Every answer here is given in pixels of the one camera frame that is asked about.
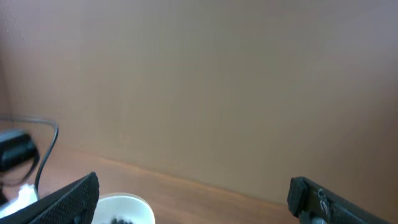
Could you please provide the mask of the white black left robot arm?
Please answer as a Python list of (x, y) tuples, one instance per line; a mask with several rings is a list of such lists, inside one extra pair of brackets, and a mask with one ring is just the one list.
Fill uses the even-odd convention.
[[(40, 154), (29, 133), (21, 129), (10, 129), (1, 133), (1, 188), (20, 187), (18, 196), (12, 200), (1, 192), (1, 218), (38, 201), (37, 190), (34, 185), (27, 184), (26, 180), (37, 167), (39, 160)], [(5, 179), (7, 173), (29, 161), (32, 165), (23, 177), (17, 180)]]

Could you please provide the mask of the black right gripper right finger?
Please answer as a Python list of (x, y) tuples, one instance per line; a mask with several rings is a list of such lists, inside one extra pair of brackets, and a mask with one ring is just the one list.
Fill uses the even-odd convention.
[(300, 224), (388, 224), (306, 177), (290, 180), (287, 203)]

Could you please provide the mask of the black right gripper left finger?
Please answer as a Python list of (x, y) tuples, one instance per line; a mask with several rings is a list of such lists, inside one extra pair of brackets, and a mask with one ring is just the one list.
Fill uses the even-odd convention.
[(95, 172), (1, 218), (1, 224), (91, 224), (99, 200)]

